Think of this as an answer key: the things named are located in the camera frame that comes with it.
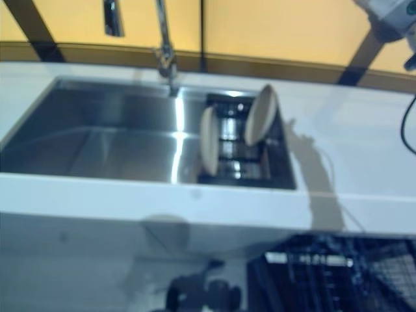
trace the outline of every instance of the sink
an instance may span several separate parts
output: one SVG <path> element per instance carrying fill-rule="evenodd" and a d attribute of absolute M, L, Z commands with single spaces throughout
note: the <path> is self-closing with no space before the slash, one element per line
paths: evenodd
<path fill-rule="evenodd" d="M 200 120 L 210 95 L 239 101 L 255 94 L 194 87 L 169 93 L 161 84 L 57 79 L 2 141 L 0 172 L 240 185 L 238 177 L 204 175 Z M 243 186 L 294 187 L 285 144 L 274 145 L 283 147 L 284 160 L 263 161 Z M 280 155 L 272 150 L 267 154 Z"/>

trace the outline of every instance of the yellow wall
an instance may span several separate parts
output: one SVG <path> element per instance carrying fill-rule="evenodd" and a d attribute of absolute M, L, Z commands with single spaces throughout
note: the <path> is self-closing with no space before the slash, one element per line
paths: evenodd
<path fill-rule="evenodd" d="M 369 30 L 351 0 L 208 0 L 207 51 L 347 65 Z"/>
<path fill-rule="evenodd" d="M 154 0 L 119 0 L 125 36 L 104 31 L 102 0 L 34 0 L 56 42 L 109 44 L 139 47 L 160 45 L 161 36 Z M 200 5 L 196 0 L 167 1 L 170 35 L 176 49 L 199 51 Z M 1 3 L 2 40 L 21 40 L 15 22 Z"/>
<path fill-rule="evenodd" d="M 25 34 L 2 1 L 0 1 L 0 40 L 27 41 Z"/>
<path fill-rule="evenodd" d="M 416 75 L 416 72 L 407 72 L 403 68 L 403 64 L 407 61 L 413 53 L 405 40 L 386 44 L 376 57 L 370 68 L 372 70 L 383 70 L 393 73 L 405 73 L 408 75 Z"/>
<path fill-rule="evenodd" d="M 107 36 L 102 0 L 34 0 L 57 42 L 153 47 L 160 44 L 154 0 L 120 0 L 125 37 Z M 200 2 L 166 0 L 176 49 L 199 51 Z M 206 0 L 208 53 L 346 66 L 369 31 L 352 0 Z M 26 41 L 0 1 L 0 40 Z M 386 45 L 375 70 L 405 73 L 405 41 Z"/>

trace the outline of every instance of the plate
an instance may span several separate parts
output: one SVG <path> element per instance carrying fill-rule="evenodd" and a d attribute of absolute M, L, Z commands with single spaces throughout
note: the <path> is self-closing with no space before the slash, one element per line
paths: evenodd
<path fill-rule="evenodd" d="M 273 87 L 266 85 L 256 97 L 248 113 L 244 140 L 253 146 L 264 139 L 278 111 L 278 95 Z"/>
<path fill-rule="evenodd" d="M 201 159 L 205 171 L 215 176 L 218 171 L 219 130 L 214 107 L 208 107 L 201 119 Z"/>

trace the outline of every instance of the white countertop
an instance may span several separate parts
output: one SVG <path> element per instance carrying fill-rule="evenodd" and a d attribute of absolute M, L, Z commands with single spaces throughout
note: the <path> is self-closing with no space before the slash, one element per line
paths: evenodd
<path fill-rule="evenodd" d="M 0 140 L 61 75 L 159 81 L 155 70 L 1 62 Z M 271 83 L 283 119 L 296 120 L 297 137 L 313 138 L 330 188 L 322 171 L 308 165 L 315 163 L 313 153 L 289 136 L 295 191 L 0 173 L 0 213 L 114 220 L 164 215 L 202 224 L 416 234 L 416 157 L 399 136 L 411 94 L 196 73 L 179 80 L 230 90 Z M 413 146 L 415 130 L 416 110 L 406 131 Z"/>

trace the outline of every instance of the dishwasher rack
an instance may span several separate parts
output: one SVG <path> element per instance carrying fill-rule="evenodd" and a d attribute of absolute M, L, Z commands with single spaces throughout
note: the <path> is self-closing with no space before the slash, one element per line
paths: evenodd
<path fill-rule="evenodd" d="M 415 312 L 410 239 L 297 235 L 249 264 L 265 311 Z"/>

